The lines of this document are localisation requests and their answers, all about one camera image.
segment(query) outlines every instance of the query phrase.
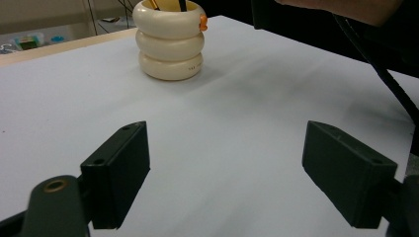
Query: ceramic mug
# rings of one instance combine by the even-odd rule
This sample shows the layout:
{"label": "ceramic mug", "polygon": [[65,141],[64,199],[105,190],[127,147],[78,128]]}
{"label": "ceramic mug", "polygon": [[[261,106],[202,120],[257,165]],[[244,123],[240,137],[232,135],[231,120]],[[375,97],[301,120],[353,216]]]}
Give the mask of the ceramic mug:
{"label": "ceramic mug", "polygon": [[155,10],[150,0],[134,7],[138,62],[146,74],[162,80],[184,80],[201,70],[207,16],[200,5],[186,4],[185,12],[180,11],[177,1],[160,0],[160,10]]}

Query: human hand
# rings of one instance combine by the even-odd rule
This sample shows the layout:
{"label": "human hand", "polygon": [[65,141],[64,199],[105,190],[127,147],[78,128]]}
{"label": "human hand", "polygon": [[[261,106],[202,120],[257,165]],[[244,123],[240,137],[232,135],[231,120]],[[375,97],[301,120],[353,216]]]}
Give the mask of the human hand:
{"label": "human hand", "polygon": [[380,27],[403,0],[275,0],[283,5],[324,10],[371,26]]}

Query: pen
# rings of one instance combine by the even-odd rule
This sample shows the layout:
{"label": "pen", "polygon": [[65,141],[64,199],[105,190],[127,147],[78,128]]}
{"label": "pen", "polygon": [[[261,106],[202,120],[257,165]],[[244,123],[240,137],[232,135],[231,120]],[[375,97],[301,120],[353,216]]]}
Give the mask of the pen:
{"label": "pen", "polygon": [[160,11],[160,8],[158,8],[158,5],[156,3],[156,0],[150,0],[151,3],[151,7],[156,10],[156,11]]}
{"label": "pen", "polygon": [[181,12],[186,12],[186,0],[179,0],[179,5],[181,6]]}

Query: white table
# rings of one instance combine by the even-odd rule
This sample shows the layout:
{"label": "white table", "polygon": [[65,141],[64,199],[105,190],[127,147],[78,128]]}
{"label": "white table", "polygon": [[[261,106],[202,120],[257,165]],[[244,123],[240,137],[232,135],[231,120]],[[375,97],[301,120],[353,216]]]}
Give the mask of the white table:
{"label": "white table", "polygon": [[[399,164],[414,125],[366,63],[227,19],[209,19],[204,66],[159,81],[134,38],[0,67],[0,219],[32,188],[146,120],[151,171],[118,231],[92,236],[384,236],[349,226],[301,166],[308,120],[335,125]],[[416,78],[392,73],[419,102]]]}

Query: cream-colored cup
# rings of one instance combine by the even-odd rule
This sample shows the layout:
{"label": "cream-colored cup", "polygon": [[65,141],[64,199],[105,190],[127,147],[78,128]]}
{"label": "cream-colored cup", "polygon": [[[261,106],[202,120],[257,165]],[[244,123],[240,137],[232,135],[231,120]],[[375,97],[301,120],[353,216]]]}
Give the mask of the cream-colored cup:
{"label": "cream-colored cup", "polygon": [[207,29],[207,16],[198,4],[187,1],[186,12],[176,0],[139,2],[132,12],[138,27],[135,40],[138,62],[148,75],[162,80],[184,80],[197,74],[203,64],[201,50]]}

